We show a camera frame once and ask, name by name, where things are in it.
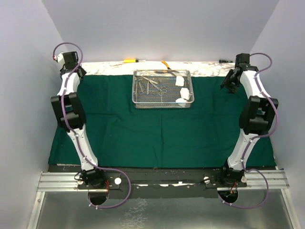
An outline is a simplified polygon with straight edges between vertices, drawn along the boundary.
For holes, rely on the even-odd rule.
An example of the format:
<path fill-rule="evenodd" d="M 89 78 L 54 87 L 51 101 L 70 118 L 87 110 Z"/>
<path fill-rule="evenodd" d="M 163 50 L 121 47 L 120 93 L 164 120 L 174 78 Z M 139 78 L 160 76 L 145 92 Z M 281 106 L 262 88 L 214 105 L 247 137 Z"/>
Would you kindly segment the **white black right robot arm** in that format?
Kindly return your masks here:
<path fill-rule="evenodd" d="M 247 102 L 239 117 L 240 134 L 233 152 L 226 160 L 219 174 L 219 181 L 225 187 L 242 182 L 246 162 L 259 139 L 269 137 L 278 122 L 279 102 L 265 90 L 260 72 L 250 64 L 251 54 L 236 55 L 234 69 L 230 69 L 220 88 L 236 93 L 243 86 Z"/>

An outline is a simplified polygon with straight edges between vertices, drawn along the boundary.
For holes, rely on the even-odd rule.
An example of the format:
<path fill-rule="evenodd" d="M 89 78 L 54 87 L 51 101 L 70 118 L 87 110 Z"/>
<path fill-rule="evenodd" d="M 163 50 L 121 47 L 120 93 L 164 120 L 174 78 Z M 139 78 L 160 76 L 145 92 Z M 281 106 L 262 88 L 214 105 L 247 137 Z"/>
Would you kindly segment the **steel tweezers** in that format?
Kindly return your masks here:
<path fill-rule="evenodd" d="M 147 80 L 147 81 L 149 81 L 150 83 L 158 84 L 157 82 L 155 82 L 155 81 L 153 81 L 153 80 L 151 80 L 151 79 L 149 79 L 147 77 L 144 77 L 144 76 L 140 76 L 140 77 L 145 79 L 145 80 Z"/>

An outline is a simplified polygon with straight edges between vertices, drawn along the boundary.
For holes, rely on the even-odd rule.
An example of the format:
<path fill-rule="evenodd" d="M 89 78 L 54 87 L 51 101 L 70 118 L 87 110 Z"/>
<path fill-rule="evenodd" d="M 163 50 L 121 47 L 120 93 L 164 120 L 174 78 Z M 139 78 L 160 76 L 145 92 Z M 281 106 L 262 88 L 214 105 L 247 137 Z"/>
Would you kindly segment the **white gauze pad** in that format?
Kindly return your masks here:
<path fill-rule="evenodd" d="M 185 100 L 185 99 L 183 99 L 183 98 L 179 98 L 179 99 L 177 99 L 175 102 L 176 102 L 176 103 L 182 103 L 182 104 L 184 104 L 184 103 L 187 103 L 187 100 Z"/>
<path fill-rule="evenodd" d="M 181 88 L 180 90 L 180 95 L 181 98 L 183 98 L 184 100 L 189 100 L 190 99 L 190 91 L 188 88 Z"/>
<path fill-rule="evenodd" d="M 184 86 L 184 78 L 182 76 L 177 76 L 175 85 L 183 87 Z"/>

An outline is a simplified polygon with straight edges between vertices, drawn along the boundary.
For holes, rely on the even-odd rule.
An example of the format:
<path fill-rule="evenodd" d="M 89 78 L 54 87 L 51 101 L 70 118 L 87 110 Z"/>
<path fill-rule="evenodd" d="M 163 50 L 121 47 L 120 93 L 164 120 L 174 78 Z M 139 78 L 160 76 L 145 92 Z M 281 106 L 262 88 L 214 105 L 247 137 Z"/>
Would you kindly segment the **dark green surgical cloth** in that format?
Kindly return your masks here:
<path fill-rule="evenodd" d="M 102 167 L 221 167 L 238 139 L 247 96 L 220 77 L 194 77 L 185 109 L 137 109 L 132 76 L 87 76 L 78 87 L 86 133 Z"/>

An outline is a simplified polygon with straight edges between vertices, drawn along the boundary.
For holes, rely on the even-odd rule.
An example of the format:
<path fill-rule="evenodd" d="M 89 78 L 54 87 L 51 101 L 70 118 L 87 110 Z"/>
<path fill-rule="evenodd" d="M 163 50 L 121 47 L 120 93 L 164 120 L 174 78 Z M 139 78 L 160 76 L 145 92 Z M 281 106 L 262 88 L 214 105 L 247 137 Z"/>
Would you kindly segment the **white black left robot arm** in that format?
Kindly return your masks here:
<path fill-rule="evenodd" d="M 53 57 L 59 63 L 62 80 L 60 91 L 51 98 L 51 105 L 60 128 L 71 139 L 81 163 L 77 181 L 93 188 L 104 188 L 106 178 L 97 168 L 98 159 L 94 155 L 86 133 L 86 115 L 77 95 L 78 86 L 86 74 L 79 64 L 77 52 L 61 52 Z"/>

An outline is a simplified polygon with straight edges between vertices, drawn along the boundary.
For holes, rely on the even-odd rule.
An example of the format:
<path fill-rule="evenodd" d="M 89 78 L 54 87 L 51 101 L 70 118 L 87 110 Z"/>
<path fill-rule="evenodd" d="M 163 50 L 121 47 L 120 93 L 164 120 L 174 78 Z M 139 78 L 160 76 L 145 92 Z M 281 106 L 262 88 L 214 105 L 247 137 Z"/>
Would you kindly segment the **white gauze pad top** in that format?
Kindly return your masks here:
<path fill-rule="evenodd" d="M 184 86 L 184 78 L 182 76 L 177 76 L 175 85 L 183 87 Z"/>

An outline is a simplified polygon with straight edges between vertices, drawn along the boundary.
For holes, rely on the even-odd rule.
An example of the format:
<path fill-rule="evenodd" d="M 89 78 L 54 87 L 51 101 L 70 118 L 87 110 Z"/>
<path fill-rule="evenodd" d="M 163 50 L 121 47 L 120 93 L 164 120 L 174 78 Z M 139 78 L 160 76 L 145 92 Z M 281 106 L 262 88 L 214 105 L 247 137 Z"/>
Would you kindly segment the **steel mesh instrument tray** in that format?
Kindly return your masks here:
<path fill-rule="evenodd" d="M 132 102 L 136 108 L 189 108 L 194 102 L 188 70 L 135 70 Z"/>

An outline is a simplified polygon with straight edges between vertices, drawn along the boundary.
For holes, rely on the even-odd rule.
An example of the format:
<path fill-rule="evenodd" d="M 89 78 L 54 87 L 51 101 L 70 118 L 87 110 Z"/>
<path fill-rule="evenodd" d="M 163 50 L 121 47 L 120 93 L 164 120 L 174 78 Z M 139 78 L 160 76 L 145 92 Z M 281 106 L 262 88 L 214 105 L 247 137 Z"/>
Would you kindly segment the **white gauze pad bottom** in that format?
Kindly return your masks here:
<path fill-rule="evenodd" d="M 183 98 L 179 98 L 179 99 L 177 99 L 175 102 L 176 102 L 176 103 L 182 103 L 182 104 L 184 104 L 184 103 L 187 103 L 187 100 L 185 100 L 185 99 L 183 99 Z"/>

